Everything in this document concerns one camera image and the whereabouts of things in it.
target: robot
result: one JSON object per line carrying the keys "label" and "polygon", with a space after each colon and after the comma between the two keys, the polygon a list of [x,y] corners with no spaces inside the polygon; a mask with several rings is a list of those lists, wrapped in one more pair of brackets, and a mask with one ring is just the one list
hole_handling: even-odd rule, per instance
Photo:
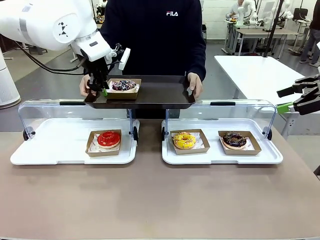
{"label": "robot", "polygon": [[[289,20],[289,19],[293,19],[294,15],[291,13],[291,11],[289,11],[289,7],[290,7],[290,0],[285,0],[283,2],[283,5],[281,7],[281,12],[282,15],[280,16],[284,21]],[[277,8],[273,8],[271,11],[271,15],[269,17],[266,17],[264,19],[264,25],[263,25],[263,30],[266,32],[270,32],[272,29],[272,26],[274,24],[275,21],[275,12],[277,11]]]}
{"label": "robot", "polygon": [[88,0],[0,1],[0,34],[54,51],[71,45],[91,76],[90,87],[97,92],[109,88],[107,75],[113,61],[122,57],[119,69],[123,70],[130,55],[130,49],[123,50],[120,44],[112,49],[104,40]]}
{"label": "robot", "polygon": [[248,11],[253,12],[253,15],[250,17],[249,20],[249,24],[250,25],[256,25],[257,24],[257,10],[256,10],[256,5],[255,5],[255,1],[253,0],[244,0],[244,2],[242,3],[242,6],[238,8],[238,14],[239,14],[239,18],[238,21],[236,23],[236,27],[241,27],[244,25],[244,18],[245,18],[245,13],[247,13]]}

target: red glazed donut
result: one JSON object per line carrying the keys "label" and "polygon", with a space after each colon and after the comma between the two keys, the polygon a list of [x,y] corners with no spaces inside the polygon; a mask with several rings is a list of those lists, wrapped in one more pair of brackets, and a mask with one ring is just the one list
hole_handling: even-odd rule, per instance
{"label": "red glazed donut", "polygon": [[114,131],[106,131],[98,136],[99,147],[103,149],[111,149],[120,143],[121,136]]}

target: donut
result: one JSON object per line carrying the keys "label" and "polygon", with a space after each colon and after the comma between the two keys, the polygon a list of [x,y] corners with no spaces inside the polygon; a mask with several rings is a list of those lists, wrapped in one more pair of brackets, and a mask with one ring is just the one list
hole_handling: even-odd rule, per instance
{"label": "donut", "polygon": [[134,93],[137,84],[131,80],[120,80],[113,82],[111,88],[114,93]]}
{"label": "donut", "polygon": [[196,137],[188,132],[179,132],[173,137],[173,144],[178,149],[192,149],[196,144]]}
{"label": "donut", "polygon": [[111,149],[120,143],[121,136],[114,131],[106,131],[98,136],[97,142],[100,148]]}
{"label": "donut", "polygon": [[223,144],[233,150],[241,150],[247,144],[247,139],[237,132],[227,132],[223,135]]}

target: white tray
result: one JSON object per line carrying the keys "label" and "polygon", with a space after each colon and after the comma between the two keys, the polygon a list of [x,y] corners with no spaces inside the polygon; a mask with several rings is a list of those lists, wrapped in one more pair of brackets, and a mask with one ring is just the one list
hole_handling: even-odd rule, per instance
{"label": "white tray", "polygon": [[[188,164],[279,164],[283,156],[276,146],[262,135],[259,125],[251,119],[220,118],[218,120],[170,119],[168,131],[202,129],[209,141],[206,153],[177,155],[170,136],[162,142],[162,158],[172,165]],[[226,155],[219,140],[218,131],[250,131],[262,151],[256,156]]]}
{"label": "white tray", "polygon": [[[133,126],[139,130],[139,121],[135,120]],[[108,129],[122,131],[119,155],[88,156],[90,132]],[[10,160],[14,165],[127,164],[135,158],[137,148],[129,132],[129,119],[51,118],[41,123],[34,137],[23,142]]]}

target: table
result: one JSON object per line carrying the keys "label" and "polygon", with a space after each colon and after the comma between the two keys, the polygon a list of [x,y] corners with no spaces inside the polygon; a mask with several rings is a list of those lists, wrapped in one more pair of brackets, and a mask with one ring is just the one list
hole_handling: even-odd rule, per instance
{"label": "table", "polygon": [[252,25],[236,26],[236,22],[229,21],[229,20],[224,20],[224,22],[227,23],[227,31],[226,31],[225,41],[224,41],[224,47],[221,48],[221,50],[224,51],[226,54],[234,55],[236,49],[233,50],[233,47],[235,42],[238,41],[238,39],[235,38],[236,29],[237,28],[247,28],[247,29],[257,28],[257,26],[252,26]]}
{"label": "table", "polygon": [[[266,100],[277,106],[294,102],[301,97],[298,93],[278,97],[277,91],[292,86],[295,80],[304,76],[273,57],[215,56],[214,58],[236,85],[234,98],[238,98],[241,92],[247,99]],[[290,135],[298,116],[298,113],[289,114],[281,133],[285,139]]]}
{"label": "table", "polygon": [[[276,39],[276,41],[275,41],[274,45],[275,46],[278,45],[279,40],[281,40],[283,38],[282,47],[281,47],[281,50],[280,50],[279,55],[277,57],[278,59],[281,58],[281,56],[283,54],[283,51],[285,49],[287,36],[288,35],[297,35],[297,34],[298,34],[297,32],[291,31],[291,30],[288,30],[288,29],[283,29],[283,28],[282,29],[281,28],[276,28],[275,29],[273,38]],[[241,55],[241,50],[242,50],[242,46],[243,46],[243,43],[244,43],[244,39],[256,39],[255,43],[254,43],[254,46],[253,46],[253,49],[255,49],[256,46],[257,46],[258,39],[268,38],[269,35],[270,35],[270,32],[263,31],[263,28],[261,28],[261,27],[259,27],[259,28],[241,27],[241,28],[237,28],[236,29],[235,39],[238,39],[239,35],[240,35],[240,49],[239,49],[238,56]],[[232,52],[233,53],[236,52],[236,48],[237,48],[237,41],[234,41],[233,47],[232,47]]]}
{"label": "table", "polygon": [[168,165],[161,121],[140,121],[127,165],[14,166],[0,133],[0,236],[297,239],[320,236],[320,181],[273,130],[279,165]]}
{"label": "table", "polygon": [[[301,20],[301,19],[299,19],[299,20],[295,20],[295,22],[296,22],[296,23],[299,23],[298,34],[297,34],[297,36],[296,36],[296,38],[295,38],[293,47],[292,47],[292,48],[289,48],[288,50],[298,54],[298,53],[301,53],[301,52],[302,52],[302,49],[304,48],[304,45],[305,45],[305,43],[306,43],[306,40],[307,40],[309,31],[310,31],[309,25],[311,24],[311,21],[309,21],[309,20],[306,21],[306,20]],[[299,47],[298,51],[296,51],[295,48],[296,48],[297,43],[298,43],[299,35],[301,34],[301,33],[300,33],[300,30],[301,30],[301,28],[302,28],[302,24],[305,25],[304,31],[303,31],[303,33],[302,33],[303,38],[302,38],[302,42],[301,42],[301,44],[300,44],[300,47]]]}

